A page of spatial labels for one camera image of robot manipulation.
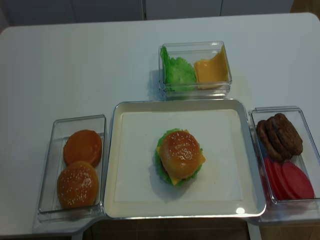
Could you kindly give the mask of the white metal tray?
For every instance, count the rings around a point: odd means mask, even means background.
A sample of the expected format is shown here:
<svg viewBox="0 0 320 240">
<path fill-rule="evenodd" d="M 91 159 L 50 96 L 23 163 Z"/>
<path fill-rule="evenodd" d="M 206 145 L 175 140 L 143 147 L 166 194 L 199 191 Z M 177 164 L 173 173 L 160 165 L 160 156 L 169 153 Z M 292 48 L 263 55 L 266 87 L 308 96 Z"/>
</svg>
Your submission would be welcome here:
<svg viewBox="0 0 320 240">
<path fill-rule="evenodd" d="M 176 113 L 233 110 L 239 129 L 233 135 L 233 149 L 242 200 L 211 201 L 116 201 L 115 191 L 122 137 L 123 115 L 128 113 Z M 107 216 L 119 219 L 157 217 L 258 217 L 266 209 L 266 199 L 258 169 L 257 157 L 247 112 L 235 99 L 123 102 L 114 110 L 103 207 Z"/>
</svg>

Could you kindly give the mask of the brown patty front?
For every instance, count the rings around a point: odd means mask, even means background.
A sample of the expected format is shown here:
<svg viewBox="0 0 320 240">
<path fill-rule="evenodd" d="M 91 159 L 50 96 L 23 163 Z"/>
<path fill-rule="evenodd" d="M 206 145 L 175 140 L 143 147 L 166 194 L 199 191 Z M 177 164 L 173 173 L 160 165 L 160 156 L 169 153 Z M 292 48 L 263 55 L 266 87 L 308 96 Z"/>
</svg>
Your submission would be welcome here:
<svg viewBox="0 0 320 240">
<path fill-rule="evenodd" d="M 265 128 L 270 143 L 283 160 L 303 152 L 303 140 L 283 113 L 277 113 L 266 120 Z"/>
</svg>

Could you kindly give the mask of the green lettuce in container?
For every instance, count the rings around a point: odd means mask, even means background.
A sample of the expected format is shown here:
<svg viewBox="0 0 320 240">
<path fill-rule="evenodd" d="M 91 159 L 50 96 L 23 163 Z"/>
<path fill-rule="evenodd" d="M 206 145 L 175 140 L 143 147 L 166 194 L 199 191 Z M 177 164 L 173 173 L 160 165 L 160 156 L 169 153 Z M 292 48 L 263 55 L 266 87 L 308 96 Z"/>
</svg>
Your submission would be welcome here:
<svg viewBox="0 0 320 240">
<path fill-rule="evenodd" d="M 182 57 L 170 57 L 165 46 L 160 49 L 164 84 L 168 92 L 187 92 L 194 89 L 196 76 L 194 68 Z"/>
</svg>

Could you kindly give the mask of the yellow cheese slices stack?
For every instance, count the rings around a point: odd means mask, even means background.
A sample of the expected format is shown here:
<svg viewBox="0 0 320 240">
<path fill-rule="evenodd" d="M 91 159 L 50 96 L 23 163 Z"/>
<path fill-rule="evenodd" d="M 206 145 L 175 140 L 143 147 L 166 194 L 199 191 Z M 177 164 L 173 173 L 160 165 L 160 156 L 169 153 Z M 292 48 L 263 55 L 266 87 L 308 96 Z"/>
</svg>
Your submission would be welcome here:
<svg viewBox="0 0 320 240">
<path fill-rule="evenodd" d="M 213 58 L 201 59 L 194 63 L 194 72 L 199 89 L 216 89 L 213 84 L 228 81 L 228 66 L 225 47 L 223 46 Z"/>
</svg>

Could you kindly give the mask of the clear bun container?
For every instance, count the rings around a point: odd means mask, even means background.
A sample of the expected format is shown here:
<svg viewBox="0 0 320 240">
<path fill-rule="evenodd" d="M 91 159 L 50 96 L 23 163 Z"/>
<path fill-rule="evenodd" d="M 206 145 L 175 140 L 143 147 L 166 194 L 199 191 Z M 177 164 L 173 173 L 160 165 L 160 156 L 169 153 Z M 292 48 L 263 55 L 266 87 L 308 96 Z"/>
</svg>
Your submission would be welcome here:
<svg viewBox="0 0 320 240">
<path fill-rule="evenodd" d="M 98 193 L 94 204 L 85 207 L 63 209 L 58 200 L 57 180 L 59 174 L 67 168 L 63 148 L 69 137 L 81 130 L 95 131 L 102 142 L 99 163 L 94 168 L 98 177 Z M 42 186 L 39 194 L 37 218 L 40 222 L 64 221 L 96 216 L 103 211 L 102 193 L 105 186 L 104 167 L 106 149 L 106 118 L 102 115 L 59 119 L 53 123 L 48 153 L 44 165 Z"/>
</svg>

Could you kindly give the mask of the plain bun bottom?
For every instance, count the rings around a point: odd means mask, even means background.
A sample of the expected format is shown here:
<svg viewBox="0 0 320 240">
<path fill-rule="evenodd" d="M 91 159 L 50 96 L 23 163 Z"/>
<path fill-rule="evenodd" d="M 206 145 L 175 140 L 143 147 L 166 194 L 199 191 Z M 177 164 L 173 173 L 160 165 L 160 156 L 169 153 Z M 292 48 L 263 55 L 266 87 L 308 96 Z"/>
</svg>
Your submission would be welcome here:
<svg viewBox="0 0 320 240">
<path fill-rule="evenodd" d="M 102 157 L 102 140 L 93 130 L 80 130 L 72 134 L 63 147 L 63 160 L 66 166 L 84 161 L 97 167 Z"/>
</svg>

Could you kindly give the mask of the red tomato slice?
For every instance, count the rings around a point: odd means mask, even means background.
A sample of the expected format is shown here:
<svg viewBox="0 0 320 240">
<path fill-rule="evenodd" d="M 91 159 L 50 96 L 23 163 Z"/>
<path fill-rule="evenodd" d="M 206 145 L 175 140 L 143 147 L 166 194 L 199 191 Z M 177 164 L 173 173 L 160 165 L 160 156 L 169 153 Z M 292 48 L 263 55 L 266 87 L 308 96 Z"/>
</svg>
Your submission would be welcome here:
<svg viewBox="0 0 320 240">
<path fill-rule="evenodd" d="M 313 186 L 305 173 L 291 162 L 282 165 L 282 175 L 295 199 L 313 199 Z"/>
<path fill-rule="evenodd" d="M 276 175 L 273 170 L 272 162 L 270 161 L 270 159 L 268 157 L 264 158 L 263 162 L 264 162 L 264 166 L 265 166 L 265 170 L 266 170 L 266 175 L 268 177 L 268 181 L 270 184 L 270 188 L 273 192 L 274 197 L 279 201 L 284 200 L 284 196 L 279 188 L 279 184 L 278 184 L 278 181 L 276 179 Z"/>
<path fill-rule="evenodd" d="M 275 186 L 277 192 L 277 198 L 279 200 L 293 200 L 295 196 L 290 190 L 284 176 L 282 173 L 282 166 L 278 162 L 272 164 L 273 174 L 275 177 Z"/>
</svg>

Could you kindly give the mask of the clear patty tomato container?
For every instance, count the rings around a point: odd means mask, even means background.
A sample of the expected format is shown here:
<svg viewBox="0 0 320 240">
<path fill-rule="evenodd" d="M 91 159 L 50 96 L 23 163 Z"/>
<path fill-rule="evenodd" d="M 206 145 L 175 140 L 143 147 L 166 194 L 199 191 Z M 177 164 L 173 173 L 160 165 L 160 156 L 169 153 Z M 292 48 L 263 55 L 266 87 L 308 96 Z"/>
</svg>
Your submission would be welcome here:
<svg viewBox="0 0 320 240">
<path fill-rule="evenodd" d="M 302 139 L 303 151 L 300 155 L 294 155 L 289 160 L 277 163 L 282 168 L 284 163 L 291 162 L 305 173 L 314 190 L 312 199 L 277 200 L 272 192 L 264 158 L 269 158 L 272 165 L 276 161 L 268 156 L 258 138 L 256 127 L 259 121 L 268 120 L 278 113 L 284 114 L 297 130 Z M 320 219 L 320 155 L 302 110 L 297 106 L 257 107 L 249 111 L 249 123 L 266 199 L 266 210 L 259 217 L 259 221 L 261 223 L 318 221 Z"/>
</svg>

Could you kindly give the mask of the red tomato slice front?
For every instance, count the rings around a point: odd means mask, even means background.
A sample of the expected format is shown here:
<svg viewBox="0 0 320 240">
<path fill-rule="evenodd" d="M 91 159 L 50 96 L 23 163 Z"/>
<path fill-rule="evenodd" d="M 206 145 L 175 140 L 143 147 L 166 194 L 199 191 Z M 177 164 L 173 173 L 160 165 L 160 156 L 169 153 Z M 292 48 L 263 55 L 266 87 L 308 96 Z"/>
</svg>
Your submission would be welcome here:
<svg viewBox="0 0 320 240">
<path fill-rule="evenodd" d="M 291 162 L 282 165 L 282 175 L 295 199 L 313 199 L 313 186 L 305 173 Z"/>
</svg>

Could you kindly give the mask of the clear lettuce cheese container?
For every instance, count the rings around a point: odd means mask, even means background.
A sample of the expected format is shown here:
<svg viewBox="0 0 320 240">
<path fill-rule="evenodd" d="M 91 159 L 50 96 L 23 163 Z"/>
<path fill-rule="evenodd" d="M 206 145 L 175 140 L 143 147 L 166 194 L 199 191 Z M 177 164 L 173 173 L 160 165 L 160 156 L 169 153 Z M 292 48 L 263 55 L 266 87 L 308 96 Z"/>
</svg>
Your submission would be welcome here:
<svg viewBox="0 0 320 240">
<path fill-rule="evenodd" d="M 191 91 L 172 92 L 166 91 L 164 84 L 165 73 L 163 70 L 163 62 L 160 56 L 161 47 L 166 47 L 170 57 L 182 57 L 190 63 L 194 69 L 194 63 L 201 59 L 212 59 L 222 47 L 225 49 L 223 41 L 209 41 L 209 42 L 189 42 L 189 43 L 165 43 L 159 47 L 158 51 L 158 71 L 159 71 L 159 92 L 165 100 L 188 100 L 188 99 L 224 99 L 230 92 L 232 85 L 232 74 L 226 55 L 226 64 L 228 67 L 228 81 L 213 83 L 213 86 L 219 86 L 213 89 L 200 89 L 198 83 L 193 85 L 194 89 Z"/>
</svg>

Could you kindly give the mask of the sesame bun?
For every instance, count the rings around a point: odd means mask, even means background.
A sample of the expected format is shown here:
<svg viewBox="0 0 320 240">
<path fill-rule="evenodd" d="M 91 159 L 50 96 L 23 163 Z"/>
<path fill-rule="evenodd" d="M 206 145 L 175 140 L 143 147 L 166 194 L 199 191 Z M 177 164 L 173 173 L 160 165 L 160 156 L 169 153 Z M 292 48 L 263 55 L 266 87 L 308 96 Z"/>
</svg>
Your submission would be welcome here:
<svg viewBox="0 0 320 240">
<path fill-rule="evenodd" d="M 56 191 L 63 209 L 92 206 L 99 191 L 97 173 L 85 161 L 74 162 L 60 173 Z"/>
<path fill-rule="evenodd" d="M 158 147 L 158 155 L 170 177 L 191 177 L 206 161 L 200 145 L 186 130 L 168 133 Z"/>
</svg>

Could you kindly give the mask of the red tomato slice back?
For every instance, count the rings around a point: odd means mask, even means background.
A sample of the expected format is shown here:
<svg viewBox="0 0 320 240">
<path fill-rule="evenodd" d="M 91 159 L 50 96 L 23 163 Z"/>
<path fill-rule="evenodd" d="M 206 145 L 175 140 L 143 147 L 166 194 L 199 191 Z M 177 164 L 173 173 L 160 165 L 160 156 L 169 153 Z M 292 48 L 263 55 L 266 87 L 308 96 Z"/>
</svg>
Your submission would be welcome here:
<svg viewBox="0 0 320 240">
<path fill-rule="evenodd" d="M 273 170 L 272 162 L 270 161 L 270 159 L 268 157 L 264 158 L 263 162 L 264 162 L 264 166 L 265 166 L 265 170 L 266 170 L 266 175 L 268 177 L 268 181 L 270 184 L 270 188 L 273 192 L 274 197 L 279 201 L 284 200 L 284 196 L 279 188 L 279 184 L 278 184 L 278 181 L 276 179 L 276 175 Z"/>
</svg>

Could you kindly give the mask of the brown patty back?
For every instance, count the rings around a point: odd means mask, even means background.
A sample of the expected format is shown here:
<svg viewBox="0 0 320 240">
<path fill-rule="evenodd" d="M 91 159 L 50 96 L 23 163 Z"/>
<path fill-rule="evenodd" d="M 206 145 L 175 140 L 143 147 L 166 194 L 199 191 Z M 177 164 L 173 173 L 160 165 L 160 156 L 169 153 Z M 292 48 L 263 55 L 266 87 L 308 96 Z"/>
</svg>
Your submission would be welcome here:
<svg viewBox="0 0 320 240">
<path fill-rule="evenodd" d="M 293 155 L 280 142 L 269 120 L 260 120 L 256 126 L 259 141 L 263 144 L 268 156 L 278 163 L 290 160 Z"/>
</svg>

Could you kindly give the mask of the red tomato slice middle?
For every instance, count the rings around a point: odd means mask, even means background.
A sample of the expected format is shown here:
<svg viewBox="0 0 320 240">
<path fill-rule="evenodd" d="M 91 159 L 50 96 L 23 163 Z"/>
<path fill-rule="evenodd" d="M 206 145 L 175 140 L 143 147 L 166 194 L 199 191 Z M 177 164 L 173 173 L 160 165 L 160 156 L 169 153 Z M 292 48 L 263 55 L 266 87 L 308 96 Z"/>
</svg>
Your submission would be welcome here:
<svg viewBox="0 0 320 240">
<path fill-rule="evenodd" d="M 275 186 L 277 192 L 277 198 L 279 200 L 293 200 L 295 196 L 290 190 L 284 176 L 282 173 L 282 166 L 278 162 L 272 164 L 273 174 L 275 177 Z"/>
</svg>

